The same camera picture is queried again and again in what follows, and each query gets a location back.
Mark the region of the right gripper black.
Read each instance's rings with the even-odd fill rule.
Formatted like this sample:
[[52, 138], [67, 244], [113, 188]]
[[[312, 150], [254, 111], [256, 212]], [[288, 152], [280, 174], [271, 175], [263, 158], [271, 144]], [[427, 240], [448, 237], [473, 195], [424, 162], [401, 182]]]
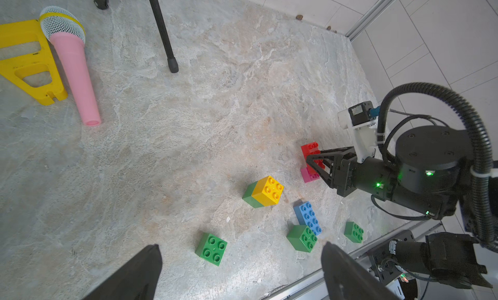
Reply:
[[352, 146], [309, 154], [306, 163], [342, 197], [361, 190], [380, 200], [388, 200], [397, 186], [395, 171], [383, 160], [367, 157], [359, 163]]

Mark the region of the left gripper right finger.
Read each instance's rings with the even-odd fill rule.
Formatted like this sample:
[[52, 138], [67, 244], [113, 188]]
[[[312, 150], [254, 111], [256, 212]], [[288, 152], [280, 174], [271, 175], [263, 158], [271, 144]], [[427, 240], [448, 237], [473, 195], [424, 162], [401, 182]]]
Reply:
[[321, 263], [330, 299], [398, 299], [335, 244], [323, 247]]

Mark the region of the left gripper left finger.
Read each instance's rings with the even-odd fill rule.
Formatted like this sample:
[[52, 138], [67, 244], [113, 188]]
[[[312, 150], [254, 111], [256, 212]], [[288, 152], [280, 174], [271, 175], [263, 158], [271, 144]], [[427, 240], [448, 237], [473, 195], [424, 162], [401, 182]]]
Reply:
[[107, 280], [90, 292], [84, 300], [153, 300], [162, 266], [163, 261], [159, 245], [147, 245]]

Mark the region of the pink lego brick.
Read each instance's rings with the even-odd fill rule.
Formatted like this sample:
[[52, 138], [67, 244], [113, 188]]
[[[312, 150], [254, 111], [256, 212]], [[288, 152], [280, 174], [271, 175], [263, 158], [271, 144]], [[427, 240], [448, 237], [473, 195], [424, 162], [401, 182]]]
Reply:
[[318, 174], [311, 174], [307, 167], [300, 169], [304, 183], [310, 183], [320, 179]]

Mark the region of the yellow lego brick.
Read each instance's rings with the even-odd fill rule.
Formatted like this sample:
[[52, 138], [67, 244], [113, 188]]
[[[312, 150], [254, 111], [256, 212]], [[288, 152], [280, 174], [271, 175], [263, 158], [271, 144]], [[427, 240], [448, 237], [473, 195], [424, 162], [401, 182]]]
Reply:
[[277, 205], [280, 202], [284, 186], [272, 176], [259, 180], [252, 192], [252, 197], [263, 207]]

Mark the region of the green lego brick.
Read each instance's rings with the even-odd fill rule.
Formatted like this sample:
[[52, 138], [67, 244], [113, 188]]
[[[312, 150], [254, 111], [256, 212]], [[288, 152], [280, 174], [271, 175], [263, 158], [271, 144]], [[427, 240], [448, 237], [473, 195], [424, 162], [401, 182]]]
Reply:
[[211, 233], [203, 233], [195, 250], [195, 254], [215, 266], [219, 266], [223, 259], [228, 243]]
[[262, 205], [261, 203], [259, 203], [253, 196], [252, 196], [252, 193], [254, 192], [254, 189], [255, 189], [255, 186], [257, 185], [258, 182], [254, 182], [252, 184], [250, 184], [245, 193], [244, 193], [244, 196], [243, 196], [243, 200], [249, 204], [251, 207], [253, 207], [254, 209], [257, 209], [257, 208], [261, 208], [261, 207], [264, 207], [264, 205]]
[[305, 225], [295, 225], [287, 235], [293, 248], [300, 252], [311, 253], [317, 243], [317, 236]]
[[355, 222], [346, 222], [344, 236], [351, 242], [361, 244], [363, 242], [364, 230]]

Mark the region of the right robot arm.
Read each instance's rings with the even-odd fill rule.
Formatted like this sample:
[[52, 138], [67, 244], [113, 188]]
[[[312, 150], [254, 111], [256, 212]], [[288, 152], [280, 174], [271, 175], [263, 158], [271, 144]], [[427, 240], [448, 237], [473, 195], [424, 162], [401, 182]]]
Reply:
[[[387, 131], [392, 102], [420, 94], [448, 106], [463, 123], [450, 128], [430, 115], [428, 125]], [[497, 161], [481, 116], [460, 94], [434, 83], [406, 83], [392, 89], [377, 108], [346, 110], [354, 144], [306, 157], [310, 166], [342, 197], [356, 190], [379, 206], [390, 201], [413, 210], [413, 220], [440, 220], [461, 209], [465, 230], [484, 248], [497, 251]]]

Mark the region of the green lego brick beside blue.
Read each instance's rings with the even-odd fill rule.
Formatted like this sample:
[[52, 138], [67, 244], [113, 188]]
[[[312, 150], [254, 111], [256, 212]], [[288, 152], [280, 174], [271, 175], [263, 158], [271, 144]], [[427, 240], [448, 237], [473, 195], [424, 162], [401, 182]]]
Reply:
[[317, 243], [317, 236], [305, 225], [295, 225], [287, 235], [293, 248], [300, 252], [311, 253]]

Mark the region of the pink toy microphone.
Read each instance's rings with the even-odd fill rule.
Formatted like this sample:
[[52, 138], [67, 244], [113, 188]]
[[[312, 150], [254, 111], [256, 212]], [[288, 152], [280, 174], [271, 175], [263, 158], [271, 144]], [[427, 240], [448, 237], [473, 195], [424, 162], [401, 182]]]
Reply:
[[90, 127], [100, 125], [101, 116], [84, 51], [86, 32], [83, 25], [72, 13], [58, 6], [45, 7], [39, 20], [63, 66], [82, 123]]

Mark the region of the black perforated music stand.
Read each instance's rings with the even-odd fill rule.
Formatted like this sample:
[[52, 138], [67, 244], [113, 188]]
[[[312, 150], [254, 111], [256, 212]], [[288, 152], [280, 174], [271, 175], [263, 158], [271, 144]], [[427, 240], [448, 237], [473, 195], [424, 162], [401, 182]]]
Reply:
[[[93, 0], [96, 7], [100, 10], [108, 9], [109, 0]], [[150, 7], [153, 11], [154, 19], [158, 27], [160, 37], [162, 39], [162, 44], [165, 49], [167, 56], [167, 63], [171, 73], [175, 74], [179, 72], [178, 62], [176, 61], [174, 52], [172, 50], [171, 42], [167, 33], [167, 28], [160, 8], [159, 0], [149, 0]]]

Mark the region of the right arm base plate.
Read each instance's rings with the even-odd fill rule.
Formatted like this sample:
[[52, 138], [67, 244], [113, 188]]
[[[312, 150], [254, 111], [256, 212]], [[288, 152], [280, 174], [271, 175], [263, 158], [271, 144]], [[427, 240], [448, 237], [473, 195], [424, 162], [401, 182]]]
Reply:
[[367, 251], [371, 263], [369, 270], [379, 282], [387, 287], [399, 299], [405, 299], [401, 283], [409, 283], [414, 277], [395, 263], [395, 245], [397, 242], [414, 242], [411, 231], [403, 230], [381, 240], [379, 244]]

